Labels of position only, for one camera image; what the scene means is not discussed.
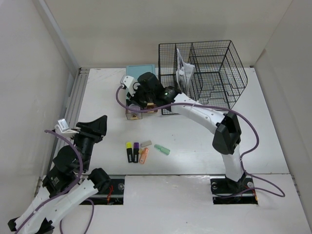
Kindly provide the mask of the teal drawer box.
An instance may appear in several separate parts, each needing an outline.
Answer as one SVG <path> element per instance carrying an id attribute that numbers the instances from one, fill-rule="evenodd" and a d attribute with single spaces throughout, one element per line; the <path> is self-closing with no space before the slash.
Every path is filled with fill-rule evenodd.
<path id="1" fill-rule="evenodd" d="M 145 65 L 129 65 L 126 67 L 126 75 L 132 76 L 135 79 L 138 79 L 139 76 L 141 76 L 144 73 L 153 73 L 156 74 L 155 66 L 153 64 L 145 64 Z M 149 110 L 148 113 L 154 114 L 157 113 L 158 110 L 151 111 L 151 109 L 155 108 L 156 106 L 154 104 L 148 103 L 148 105 L 145 108 L 141 108 L 141 110 Z"/>

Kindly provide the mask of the white paper sheets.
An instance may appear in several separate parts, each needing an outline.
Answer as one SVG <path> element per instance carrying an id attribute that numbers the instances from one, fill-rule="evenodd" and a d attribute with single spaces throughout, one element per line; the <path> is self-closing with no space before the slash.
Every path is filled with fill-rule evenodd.
<path id="1" fill-rule="evenodd" d="M 177 70 L 176 70 L 176 81 L 180 91 L 186 95 L 190 94 L 190 80 L 194 73 L 195 66 L 190 63 L 185 63 L 182 59 L 180 50 L 176 49 L 177 55 Z"/>

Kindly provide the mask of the clear paper clip jar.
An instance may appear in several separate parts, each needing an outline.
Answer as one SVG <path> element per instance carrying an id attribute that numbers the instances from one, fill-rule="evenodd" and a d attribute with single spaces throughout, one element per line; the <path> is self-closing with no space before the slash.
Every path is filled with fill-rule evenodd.
<path id="1" fill-rule="evenodd" d="M 141 111 L 141 107 L 135 104 L 130 104 L 128 107 L 128 111 L 130 113 L 139 113 Z"/>

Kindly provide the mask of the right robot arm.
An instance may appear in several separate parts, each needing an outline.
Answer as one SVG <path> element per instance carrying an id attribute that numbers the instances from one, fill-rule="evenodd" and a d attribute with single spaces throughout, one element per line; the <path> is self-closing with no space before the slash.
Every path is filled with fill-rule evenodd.
<path id="1" fill-rule="evenodd" d="M 151 72 L 137 79 L 124 76 L 121 84 L 128 89 L 129 101 L 140 108 L 145 108 L 151 102 L 156 107 L 180 114 L 208 129 L 214 135 L 212 146 L 221 154 L 225 165 L 227 189 L 232 193 L 242 189 L 246 175 L 240 164 L 241 128 L 236 114 L 205 108 L 178 88 L 163 87 Z"/>

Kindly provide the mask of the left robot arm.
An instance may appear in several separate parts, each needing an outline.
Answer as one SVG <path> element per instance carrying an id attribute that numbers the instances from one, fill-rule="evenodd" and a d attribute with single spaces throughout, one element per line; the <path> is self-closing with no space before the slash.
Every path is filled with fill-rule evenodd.
<path id="1" fill-rule="evenodd" d="M 111 178 L 102 168 L 89 170 L 93 147 L 107 133 L 107 116 L 91 122 L 78 122 L 69 128 L 60 119 L 53 130 L 45 130 L 66 142 L 53 159 L 53 168 L 43 178 L 38 193 L 27 210 L 8 221 L 15 234 L 51 234 L 55 226 L 75 207 L 97 193 L 109 189 Z"/>

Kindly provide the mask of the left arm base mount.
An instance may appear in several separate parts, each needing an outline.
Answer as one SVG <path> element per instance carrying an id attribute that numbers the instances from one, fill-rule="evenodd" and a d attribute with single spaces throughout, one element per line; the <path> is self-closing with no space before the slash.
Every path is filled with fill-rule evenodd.
<path id="1" fill-rule="evenodd" d="M 125 191 L 125 176 L 112 175 L 109 188 L 104 192 L 90 196 L 88 199 L 94 205 L 123 205 Z"/>

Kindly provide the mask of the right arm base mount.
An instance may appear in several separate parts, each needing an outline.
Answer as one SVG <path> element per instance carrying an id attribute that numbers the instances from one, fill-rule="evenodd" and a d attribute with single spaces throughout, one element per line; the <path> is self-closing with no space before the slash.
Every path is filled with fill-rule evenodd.
<path id="1" fill-rule="evenodd" d="M 225 176 L 213 176 L 210 182 L 214 205 L 258 204 L 253 189 L 254 182 L 250 176 L 237 183 L 228 180 Z"/>

